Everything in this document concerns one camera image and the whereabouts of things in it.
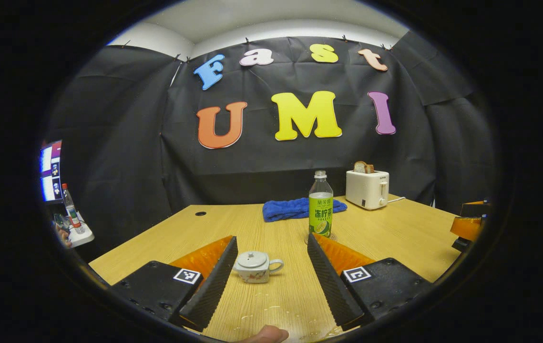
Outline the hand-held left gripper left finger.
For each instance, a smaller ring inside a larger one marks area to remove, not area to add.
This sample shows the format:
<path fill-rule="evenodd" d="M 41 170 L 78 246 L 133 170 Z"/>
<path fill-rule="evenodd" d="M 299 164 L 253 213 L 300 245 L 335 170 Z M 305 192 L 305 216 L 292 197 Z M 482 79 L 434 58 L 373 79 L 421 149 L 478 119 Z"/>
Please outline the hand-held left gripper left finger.
<path fill-rule="evenodd" d="M 172 263 L 149 261 L 112 289 L 164 322 L 201 332 L 216 311 L 237 255 L 236 236 L 227 236 Z"/>

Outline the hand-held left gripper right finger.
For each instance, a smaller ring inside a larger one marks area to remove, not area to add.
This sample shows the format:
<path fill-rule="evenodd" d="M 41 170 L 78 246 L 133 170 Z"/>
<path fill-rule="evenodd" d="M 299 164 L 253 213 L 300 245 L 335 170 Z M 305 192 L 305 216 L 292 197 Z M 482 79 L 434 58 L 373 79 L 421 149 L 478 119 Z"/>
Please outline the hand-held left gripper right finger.
<path fill-rule="evenodd" d="M 433 283 L 394 258 L 374 260 L 311 232 L 307 253 L 335 323 L 369 325 L 430 291 Z"/>

